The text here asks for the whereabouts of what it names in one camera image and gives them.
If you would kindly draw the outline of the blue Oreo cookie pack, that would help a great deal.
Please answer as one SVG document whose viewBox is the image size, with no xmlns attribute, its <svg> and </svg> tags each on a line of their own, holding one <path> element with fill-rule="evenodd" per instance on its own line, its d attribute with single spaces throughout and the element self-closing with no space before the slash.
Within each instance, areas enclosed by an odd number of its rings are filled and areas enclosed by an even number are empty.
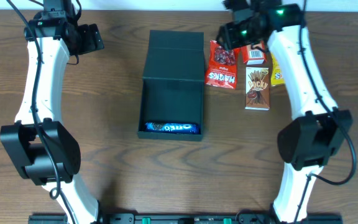
<svg viewBox="0 0 358 224">
<path fill-rule="evenodd" d="M 145 131 L 157 133 L 171 133 L 171 134 L 199 134 L 199 127 L 197 124 L 190 123 L 153 123 L 148 122 L 144 125 Z"/>
</svg>

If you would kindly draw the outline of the yellow Hacks candy bag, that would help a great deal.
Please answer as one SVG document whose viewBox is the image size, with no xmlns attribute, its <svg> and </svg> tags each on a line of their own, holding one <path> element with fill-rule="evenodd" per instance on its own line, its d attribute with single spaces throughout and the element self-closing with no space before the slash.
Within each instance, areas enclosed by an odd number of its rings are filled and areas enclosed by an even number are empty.
<svg viewBox="0 0 358 224">
<path fill-rule="evenodd" d="M 284 85 L 285 81 L 282 75 L 282 71 L 281 68 L 278 64 L 278 60 L 276 59 L 276 57 L 274 56 L 273 53 L 270 54 L 272 57 L 272 75 L 271 75 L 271 85 L 272 86 L 277 86 L 277 85 Z"/>
</svg>

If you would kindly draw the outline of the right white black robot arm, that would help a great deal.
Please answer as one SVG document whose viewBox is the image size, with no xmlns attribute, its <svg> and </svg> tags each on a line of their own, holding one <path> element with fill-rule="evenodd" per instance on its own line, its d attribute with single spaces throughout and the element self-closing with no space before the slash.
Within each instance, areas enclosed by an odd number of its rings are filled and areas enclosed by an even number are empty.
<svg viewBox="0 0 358 224">
<path fill-rule="evenodd" d="M 329 93 L 310 45 L 306 7 L 281 1 L 225 1 L 233 21 L 216 40 L 227 50 L 265 42 L 282 70 L 291 123 L 277 136 L 283 177 L 266 223 L 341 223 L 339 215 L 310 215 L 307 204 L 321 171 L 343 142 L 350 142 L 352 115 Z"/>
</svg>

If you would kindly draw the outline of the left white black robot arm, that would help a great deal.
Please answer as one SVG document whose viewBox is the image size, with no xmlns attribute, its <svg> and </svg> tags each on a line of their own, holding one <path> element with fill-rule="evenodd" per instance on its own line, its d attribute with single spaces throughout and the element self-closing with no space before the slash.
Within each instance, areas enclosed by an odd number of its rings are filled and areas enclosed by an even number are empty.
<svg viewBox="0 0 358 224">
<path fill-rule="evenodd" d="M 63 223 L 102 223 L 98 200 L 80 175 L 81 154 L 62 120 L 62 87 L 70 57 L 104 47 L 95 24 L 79 25 L 79 1 L 41 2 L 24 21 L 29 67 L 24 96 L 13 124 L 0 140 L 23 179 L 42 187 L 64 211 Z"/>
</svg>

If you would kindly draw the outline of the red Hacks candy bag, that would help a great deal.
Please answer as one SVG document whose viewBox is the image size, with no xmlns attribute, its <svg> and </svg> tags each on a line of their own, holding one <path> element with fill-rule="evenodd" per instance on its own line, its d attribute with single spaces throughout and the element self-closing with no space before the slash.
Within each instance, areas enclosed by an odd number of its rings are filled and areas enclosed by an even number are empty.
<svg viewBox="0 0 358 224">
<path fill-rule="evenodd" d="M 237 59 L 240 49 L 225 50 L 215 40 L 210 41 L 208 69 L 205 84 L 236 89 Z"/>
</svg>

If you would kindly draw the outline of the black gift box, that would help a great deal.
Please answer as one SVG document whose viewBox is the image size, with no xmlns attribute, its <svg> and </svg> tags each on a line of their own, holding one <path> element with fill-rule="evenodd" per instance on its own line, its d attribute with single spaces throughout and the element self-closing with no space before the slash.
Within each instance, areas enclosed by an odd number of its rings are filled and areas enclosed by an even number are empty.
<svg viewBox="0 0 358 224">
<path fill-rule="evenodd" d="M 137 135 L 140 139 L 200 141 L 203 138 L 204 34 L 151 30 L 142 76 Z M 145 123 L 197 124 L 199 134 L 145 131 Z"/>
</svg>

